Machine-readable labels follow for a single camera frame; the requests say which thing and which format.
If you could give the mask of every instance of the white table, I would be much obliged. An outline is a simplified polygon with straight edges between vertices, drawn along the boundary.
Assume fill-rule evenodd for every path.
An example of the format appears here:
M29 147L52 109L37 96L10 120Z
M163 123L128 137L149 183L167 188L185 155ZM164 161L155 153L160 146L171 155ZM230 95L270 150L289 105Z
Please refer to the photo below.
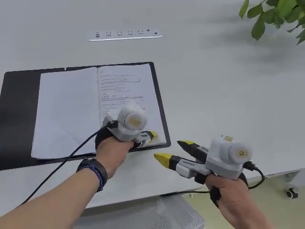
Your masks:
M219 134L249 142L266 174L305 167L305 44L255 20L241 20L242 0L10 0L0 9L0 82L5 72L153 61L172 146L130 153L87 207L199 187L163 168L155 152L186 156L175 143L209 146ZM164 38L87 42L91 31L155 27ZM68 162L37 193L74 173ZM19 205L57 166L0 172L0 215ZM257 177L246 172L248 178Z

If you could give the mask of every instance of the yellow fingertip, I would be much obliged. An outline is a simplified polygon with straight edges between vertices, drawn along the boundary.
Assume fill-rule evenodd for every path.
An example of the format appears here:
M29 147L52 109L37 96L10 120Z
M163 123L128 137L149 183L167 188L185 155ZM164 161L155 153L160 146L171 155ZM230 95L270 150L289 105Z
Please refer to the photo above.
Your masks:
M182 140L182 141L178 141L178 142L185 142L188 145L194 144L195 142L192 141L187 141L187 140Z
M172 157L171 154L160 153L160 154L154 154L153 156L154 158L157 159L157 161L160 162L161 165L163 165L165 168L169 168L170 159Z
M158 136L157 132L155 132L155 131L151 131L151 134L153 135L153 137L157 137Z

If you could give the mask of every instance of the cable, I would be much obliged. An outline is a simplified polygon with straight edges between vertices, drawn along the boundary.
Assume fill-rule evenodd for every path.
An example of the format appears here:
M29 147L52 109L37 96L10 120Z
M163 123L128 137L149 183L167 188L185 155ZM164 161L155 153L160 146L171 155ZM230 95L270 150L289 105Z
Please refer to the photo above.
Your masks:
M256 167L255 164L252 161L246 162L243 167L245 169L250 170L250 171L254 171L255 170L255 171L259 172L259 174L262 177L262 179L256 185L253 185L253 186L249 187L249 189L253 189L253 188L256 188L256 187L260 186L266 180L266 177L264 176L263 172L258 167ZM179 195L179 194L188 194L188 193L206 194L206 193L210 193L210 191L173 192L173 193L169 193L169 194L165 194L165 195L161 195L161 196L162 197L168 197L168 196Z
M256 188L256 187L260 186L266 180L266 177L264 176L264 174L262 173L262 171L259 168L255 167L254 170L259 172L259 174L261 175L262 179L256 185L253 185L253 186L249 187L249 189L253 189L253 188Z
M32 192L32 194L29 195L28 198L26 198L25 201L23 201L19 206L25 204L26 202L28 202L34 195L35 193L41 188L41 186L43 186L44 183L47 182L48 179L50 179L50 177L56 173L74 154L76 154L76 152L82 148L91 138L93 138L94 136L96 136L98 133L98 131L96 131L94 134L92 134L90 137L88 137L79 147L77 147L73 153L71 153L67 158L64 159L64 161L56 168L54 169L42 182L40 185L38 185L38 187Z

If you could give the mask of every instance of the electrical outlet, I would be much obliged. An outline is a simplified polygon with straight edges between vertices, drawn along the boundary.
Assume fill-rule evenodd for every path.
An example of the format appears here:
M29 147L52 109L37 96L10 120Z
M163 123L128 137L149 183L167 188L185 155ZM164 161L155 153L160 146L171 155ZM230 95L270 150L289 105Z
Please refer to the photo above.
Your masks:
M155 29L113 30L92 32L89 36L89 41L100 42L161 37L163 35Z

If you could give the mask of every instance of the hand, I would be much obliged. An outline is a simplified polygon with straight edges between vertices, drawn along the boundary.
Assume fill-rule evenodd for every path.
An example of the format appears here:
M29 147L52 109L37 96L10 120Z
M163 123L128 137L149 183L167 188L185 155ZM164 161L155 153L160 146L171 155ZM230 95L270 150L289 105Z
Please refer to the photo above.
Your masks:
M96 150L96 160L105 167L108 179L113 177L132 147L133 142L120 142L115 137L109 137L99 144Z
M251 198L247 185L241 180L230 180L209 175L205 182L209 190L219 188L218 207L224 218L236 229L270 229L272 226Z

